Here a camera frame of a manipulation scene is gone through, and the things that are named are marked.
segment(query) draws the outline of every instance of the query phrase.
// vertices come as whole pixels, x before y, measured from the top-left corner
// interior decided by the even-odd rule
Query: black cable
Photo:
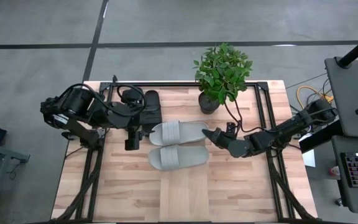
[[[324,120],[322,120],[322,119],[314,119],[314,120],[312,120],[312,122],[315,122],[315,121],[319,121],[319,122],[321,122],[321,123],[327,122],[327,121],[324,121]]]
[[[297,149],[299,149],[299,150],[302,150],[300,147],[298,147],[298,146],[296,146],[296,145],[293,145],[293,144],[288,144],[288,145],[291,146],[291,147],[297,148]]]
[[[120,98],[122,98],[122,95],[121,93],[119,92],[119,89],[122,88],[122,87],[128,87],[130,89],[133,89],[135,90],[136,92],[138,92],[141,96],[142,96],[142,99],[143,99],[143,107],[141,107],[140,111],[138,111],[137,113],[133,114],[132,116],[135,116],[137,114],[139,114],[140,112],[142,112],[145,108],[146,108],[146,105],[147,105],[147,100],[146,100],[146,96],[143,94],[142,90],[140,90],[139,88],[135,87],[135,86],[132,86],[132,85],[126,85],[126,84],[119,84],[117,86],[117,94]]]
[[[18,163],[15,165],[15,167],[13,167],[13,169],[11,171],[6,172],[7,174],[9,174],[9,178],[11,180],[14,180],[16,178],[16,169],[20,166],[23,165],[23,163]]]
[[[292,109],[296,110],[297,112],[300,111],[300,110],[298,110],[296,107],[294,107],[294,106],[292,106],[292,105],[290,105],[290,107],[291,107]]]
[[[109,131],[110,131],[110,128],[108,128],[107,131],[106,131],[106,133],[104,133],[100,138],[104,138]],[[70,155],[72,155],[72,154],[78,152],[79,150],[81,150],[81,149],[83,149],[83,148],[84,148],[84,146],[79,147],[78,149],[75,149],[75,150],[72,151],[71,153],[67,154],[67,155],[65,156],[65,159],[67,159],[67,157],[69,157]]]
[[[316,112],[313,112],[313,113],[309,114],[309,116],[312,116],[312,115],[315,115],[315,114],[318,114],[318,113],[321,113],[321,112],[324,112],[324,111],[333,110],[333,109],[334,108],[327,108],[327,109],[319,110],[319,111],[316,111]]]
[[[67,154],[67,155],[65,156],[65,159],[67,159],[67,157],[69,157],[70,155],[72,155],[72,154],[74,154],[74,153],[78,152],[79,150],[81,150],[81,149],[83,149],[83,148],[84,148],[84,146],[79,147],[78,149],[75,149],[75,150],[74,150],[74,151],[72,151],[71,153]]]
[[[310,100],[310,98],[311,98],[313,95],[315,95],[315,94],[317,94],[317,93],[312,93],[312,94],[310,94],[310,95],[307,97],[307,99],[306,99],[306,105],[309,105],[309,100]]]
[[[285,89],[289,89],[289,88],[291,88],[291,87],[297,86],[297,85],[302,84],[302,83],[305,83],[305,82],[307,82],[307,81],[314,80],[315,78],[321,77],[321,76],[326,75],[326,74],[327,74],[327,73],[323,73],[323,74],[321,74],[321,75],[317,75],[317,76],[315,76],[315,77],[313,77],[313,78],[309,78],[308,80],[299,82],[299,83],[294,84],[294,85],[290,85],[290,86],[286,87]]]
[[[255,128],[252,128],[251,130],[244,130],[244,128],[242,127],[242,115],[241,115],[241,113],[240,113],[240,108],[239,108],[239,105],[238,105],[238,103],[237,103],[237,100],[236,100],[235,98],[234,98],[234,103],[236,104],[236,109],[237,109],[237,112],[238,112],[238,114],[239,114],[239,116],[240,116],[240,119],[238,119],[238,120],[237,120],[237,119],[234,117],[234,115],[230,112],[229,108],[227,107],[226,101],[224,102],[224,106],[226,107],[226,110],[227,110],[227,112],[229,113],[229,115],[230,115],[230,116],[233,118],[233,120],[236,121],[236,123],[237,123],[237,126],[236,126],[236,128],[237,128],[236,135],[237,135],[237,133],[239,132],[240,129],[241,129],[241,131],[244,132],[244,133],[249,133],[249,132],[251,132],[251,131],[255,131],[256,129],[261,129],[261,130],[266,131],[266,132],[268,132],[268,133],[276,133],[276,132],[278,132],[278,131],[270,131],[270,130],[264,129],[264,128],[262,128],[262,127],[255,127]]]
[[[313,99],[311,99],[312,102],[313,102],[313,100],[316,98],[317,95],[318,95],[318,94],[316,93],[315,96],[313,97]]]
[[[327,78],[326,81],[325,81],[324,84],[323,84],[323,97],[324,97],[324,100],[326,100],[326,92],[325,92],[325,90],[324,90],[324,87],[326,86],[326,83],[327,83],[328,80],[329,80],[329,79]]]

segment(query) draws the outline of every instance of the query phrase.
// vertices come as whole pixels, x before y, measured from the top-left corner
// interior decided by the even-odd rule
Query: black plant pot
[[[219,101],[210,100],[208,95],[204,92],[198,96],[198,104],[204,114],[212,114],[217,108],[219,108]]]

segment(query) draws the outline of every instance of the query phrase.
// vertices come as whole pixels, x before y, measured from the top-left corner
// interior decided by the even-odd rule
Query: green leaves
[[[203,74],[201,74],[200,71],[196,72],[196,80],[199,80],[202,76],[203,76]]]
[[[245,68],[251,68],[253,61],[246,61]]]
[[[214,78],[219,78],[219,72],[217,70],[212,70],[212,76]]]
[[[234,101],[239,91],[247,89],[244,80],[252,71],[252,61],[227,43],[207,50],[201,60],[193,61],[196,65],[194,68],[197,68],[195,79],[200,83],[200,91],[220,104],[224,104],[226,97]]]
[[[222,49],[222,51],[223,51],[224,54],[227,54],[227,44],[226,44],[226,43],[223,43],[223,44],[221,45],[221,49]]]
[[[222,88],[218,93],[218,100],[221,105],[224,104],[225,97],[226,97],[226,91],[224,88]]]

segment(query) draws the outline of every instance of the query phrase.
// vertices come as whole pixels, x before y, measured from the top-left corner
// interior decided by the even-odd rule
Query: yellow cable
[[[305,107],[303,106],[302,102],[301,102],[301,99],[300,99],[300,96],[299,96],[299,92],[301,89],[303,88],[307,88],[309,90],[312,90],[314,91],[317,95],[320,96],[320,98],[325,98],[326,101],[328,101],[328,103],[332,102],[332,100],[334,100],[334,97],[333,96],[327,96],[327,93],[329,93],[331,91],[331,89],[329,89],[323,96],[323,94],[321,94],[319,91],[317,91],[315,88],[311,87],[311,86],[299,86],[298,90],[296,91],[296,98],[299,102],[299,104],[301,105],[302,109],[304,109]]]
[[[304,109],[305,107],[303,106],[300,96],[299,96],[299,92],[301,89],[303,88],[308,88],[309,90],[313,90],[317,95],[320,95],[320,97],[323,97],[323,95],[321,93],[319,93],[315,88],[311,87],[311,86],[299,86],[298,90],[296,91],[296,98],[298,99],[299,104],[301,105],[302,109]]]

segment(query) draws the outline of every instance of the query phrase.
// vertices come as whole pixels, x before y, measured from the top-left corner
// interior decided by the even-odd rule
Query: gray slipper
[[[169,121],[156,125],[149,139],[156,146],[196,142],[206,139],[203,129],[208,129],[206,123]]]
[[[149,152],[152,167],[167,171],[197,166],[208,161],[209,152],[205,146],[166,146]]]

